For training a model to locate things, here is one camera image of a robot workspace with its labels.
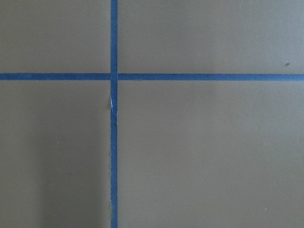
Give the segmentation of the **vertical blue tape strip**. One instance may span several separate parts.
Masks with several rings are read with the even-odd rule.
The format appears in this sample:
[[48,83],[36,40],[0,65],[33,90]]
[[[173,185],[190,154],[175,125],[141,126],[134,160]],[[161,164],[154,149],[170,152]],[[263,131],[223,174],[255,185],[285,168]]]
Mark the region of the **vertical blue tape strip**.
[[111,0],[110,149],[111,227],[118,228],[118,1]]

